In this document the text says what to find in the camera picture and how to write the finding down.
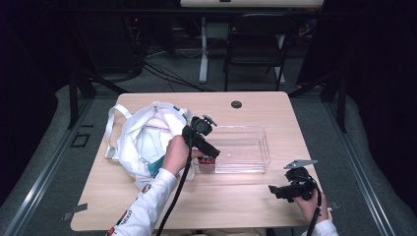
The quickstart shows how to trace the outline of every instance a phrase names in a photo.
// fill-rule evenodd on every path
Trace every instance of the white sleeve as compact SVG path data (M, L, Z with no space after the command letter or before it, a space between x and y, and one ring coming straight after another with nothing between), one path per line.
M316 224L313 230L312 236L338 236L336 227L331 222L331 220L326 219L322 222Z
M176 184L175 176L160 168L107 235L151 235Z

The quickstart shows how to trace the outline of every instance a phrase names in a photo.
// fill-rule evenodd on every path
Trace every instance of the white desk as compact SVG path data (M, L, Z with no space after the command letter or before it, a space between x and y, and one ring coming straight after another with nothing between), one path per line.
M243 106L235 109L231 102ZM270 152L267 173L197 174L186 182L170 214L166 229L241 227L288 227L305 225L300 209L277 199L268 185L289 185L283 166L294 159L310 159L306 144L286 93L269 92L184 92L127 93L119 96L131 113L154 101L166 101L189 108L194 115L209 114L218 125L264 126ZM125 118L117 114L111 142L116 142ZM88 209L75 213L71 227L76 231L107 230L134 201L139 190L123 167L104 157L103 139L83 190L79 205ZM318 180L314 166L306 166ZM165 215L168 201L162 216Z
M324 0L181 0L181 7L186 8L321 8ZM200 67L200 83L207 82L209 58L207 52L207 23L202 18L202 64ZM279 74L280 68L274 68L275 74Z

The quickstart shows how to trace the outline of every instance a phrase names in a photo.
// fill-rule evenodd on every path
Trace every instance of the black chair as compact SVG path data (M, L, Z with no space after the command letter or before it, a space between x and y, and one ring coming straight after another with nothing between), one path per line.
M229 25L223 65L224 91L227 91L229 65L243 67L280 67L276 80L279 89L289 38L299 24L289 16L277 14L244 14ZM277 37L283 35L281 47Z

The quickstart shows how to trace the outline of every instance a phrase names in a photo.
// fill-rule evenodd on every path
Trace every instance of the chair backrest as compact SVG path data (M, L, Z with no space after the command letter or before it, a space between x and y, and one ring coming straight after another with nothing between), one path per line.
M292 34L298 23L287 15L244 14L236 17L229 26L229 34Z

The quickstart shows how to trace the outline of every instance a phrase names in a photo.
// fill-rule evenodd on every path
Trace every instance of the person's arm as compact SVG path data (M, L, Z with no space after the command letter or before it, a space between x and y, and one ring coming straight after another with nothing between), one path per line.
M187 162L189 148L181 136L169 141L159 173L138 194L122 218L106 235L151 235L166 202L177 184L175 177ZM194 149L192 157L203 154Z
M312 197L305 201L302 198L294 198L294 202L298 205L303 213L304 219L307 223L310 223L315 210L317 208L317 199L318 199L318 192L314 190L312 193ZM328 204L327 198L324 193L322 193L322 209L320 211L320 215L317 218L315 228L312 233L313 236L338 236L336 227L328 218Z

